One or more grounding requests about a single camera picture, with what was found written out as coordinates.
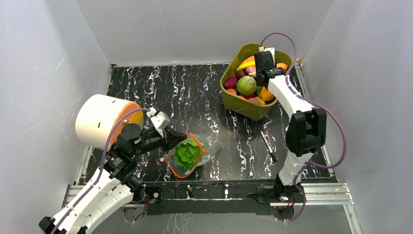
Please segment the pink sweet potato toy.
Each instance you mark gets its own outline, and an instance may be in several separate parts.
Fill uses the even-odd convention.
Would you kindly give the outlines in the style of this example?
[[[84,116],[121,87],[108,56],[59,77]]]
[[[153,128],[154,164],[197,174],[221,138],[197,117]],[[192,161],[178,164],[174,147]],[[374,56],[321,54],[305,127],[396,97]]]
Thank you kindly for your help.
[[[256,67],[255,66],[246,67],[245,74],[249,75],[249,76],[255,76],[256,75]]]

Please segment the orange pumpkin toy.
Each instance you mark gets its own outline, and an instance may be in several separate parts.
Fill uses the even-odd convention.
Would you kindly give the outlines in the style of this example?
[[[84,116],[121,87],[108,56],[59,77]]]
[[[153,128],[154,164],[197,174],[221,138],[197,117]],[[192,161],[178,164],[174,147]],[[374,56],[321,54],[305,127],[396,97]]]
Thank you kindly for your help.
[[[276,64],[276,67],[277,67],[277,68],[282,68],[284,71],[287,71],[287,70],[288,70],[288,65],[285,64],[285,63],[277,63],[277,64]]]

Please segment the green lettuce toy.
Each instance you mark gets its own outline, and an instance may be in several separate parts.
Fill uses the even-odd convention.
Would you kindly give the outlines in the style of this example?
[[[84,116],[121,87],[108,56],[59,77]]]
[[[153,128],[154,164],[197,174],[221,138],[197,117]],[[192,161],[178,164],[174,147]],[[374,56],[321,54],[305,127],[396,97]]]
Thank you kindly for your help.
[[[190,170],[195,166],[199,156],[204,153],[204,144],[199,144],[192,138],[181,142],[176,148],[173,154],[177,164],[184,167],[186,170]]]

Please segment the clear zip top bag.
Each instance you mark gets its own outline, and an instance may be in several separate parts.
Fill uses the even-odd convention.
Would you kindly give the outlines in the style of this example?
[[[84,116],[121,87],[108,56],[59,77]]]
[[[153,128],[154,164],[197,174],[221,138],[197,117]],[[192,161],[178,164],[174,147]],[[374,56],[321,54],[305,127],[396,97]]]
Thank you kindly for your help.
[[[184,134],[184,140],[160,158],[177,178],[188,177],[215,156],[222,147],[218,133]]]

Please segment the yellow bell pepper toy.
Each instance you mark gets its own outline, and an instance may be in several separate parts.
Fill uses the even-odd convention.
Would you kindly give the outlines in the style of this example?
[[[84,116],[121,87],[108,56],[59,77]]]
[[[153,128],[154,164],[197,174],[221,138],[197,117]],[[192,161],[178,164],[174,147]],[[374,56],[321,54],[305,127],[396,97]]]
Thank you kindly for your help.
[[[271,92],[269,92],[264,86],[261,87],[259,97],[265,102],[273,101],[275,98],[275,96]]]

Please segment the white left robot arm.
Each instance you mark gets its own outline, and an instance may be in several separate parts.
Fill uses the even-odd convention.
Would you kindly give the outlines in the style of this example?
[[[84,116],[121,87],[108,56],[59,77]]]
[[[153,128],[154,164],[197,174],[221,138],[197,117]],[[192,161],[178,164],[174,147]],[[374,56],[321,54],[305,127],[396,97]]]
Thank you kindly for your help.
[[[123,126],[88,184],[56,215],[45,216],[40,229],[45,234],[86,234],[125,204],[143,201],[146,183],[135,175],[137,158],[158,148],[169,152],[186,139],[186,134],[169,126],[162,130],[142,130],[134,123]]]

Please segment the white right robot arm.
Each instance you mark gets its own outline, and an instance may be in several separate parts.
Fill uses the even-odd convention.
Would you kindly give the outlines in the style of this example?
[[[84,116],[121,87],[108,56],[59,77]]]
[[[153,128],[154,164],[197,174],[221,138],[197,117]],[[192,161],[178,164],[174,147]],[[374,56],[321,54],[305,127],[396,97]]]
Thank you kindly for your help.
[[[290,83],[289,75],[276,67],[273,48],[260,47],[254,59],[257,83],[275,96],[289,117],[284,165],[274,184],[257,187],[254,195],[260,203],[286,202],[302,191],[301,174],[310,158],[325,144],[327,113],[304,100]]]

